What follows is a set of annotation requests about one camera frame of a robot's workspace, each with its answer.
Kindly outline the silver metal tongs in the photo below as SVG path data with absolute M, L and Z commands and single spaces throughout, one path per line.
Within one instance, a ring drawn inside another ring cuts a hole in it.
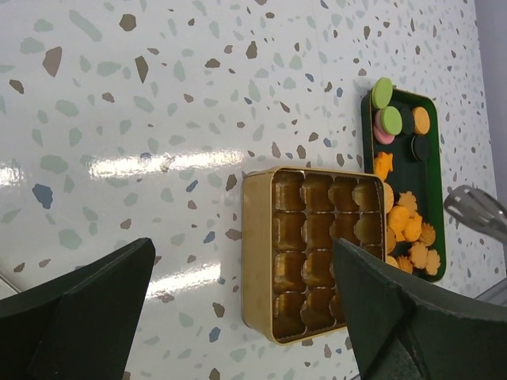
M 444 209 L 466 227 L 506 245 L 506 207 L 487 192 L 460 185 L 447 195 Z

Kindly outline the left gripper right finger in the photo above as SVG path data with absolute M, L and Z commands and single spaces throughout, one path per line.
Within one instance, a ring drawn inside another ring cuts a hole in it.
M 435 286 L 333 242 L 333 268 L 362 379 L 504 379 L 506 308 Z

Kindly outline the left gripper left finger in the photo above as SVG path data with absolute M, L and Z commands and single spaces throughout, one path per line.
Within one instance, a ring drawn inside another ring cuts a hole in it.
M 139 238 L 1 301 L 3 379 L 121 379 L 154 266 Z

